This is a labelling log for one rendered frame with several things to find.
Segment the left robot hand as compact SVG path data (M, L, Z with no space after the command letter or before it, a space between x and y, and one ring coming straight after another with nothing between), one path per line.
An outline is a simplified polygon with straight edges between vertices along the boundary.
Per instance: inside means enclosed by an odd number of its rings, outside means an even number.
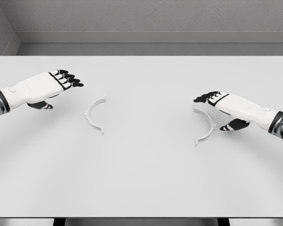
M43 72L16 85L16 91L31 108L50 110L52 105L45 100L58 96L72 87L83 87L79 79L66 70Z

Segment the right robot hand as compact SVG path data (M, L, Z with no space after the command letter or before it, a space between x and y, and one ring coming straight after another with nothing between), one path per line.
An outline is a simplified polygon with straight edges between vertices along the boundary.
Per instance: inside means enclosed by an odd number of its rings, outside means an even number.
M219 111L235 117L220 128L221 131L236 131L256 123L267 130L270 125L268 114L259 105L234 94L212 91L193 100L195 103L207 103Z

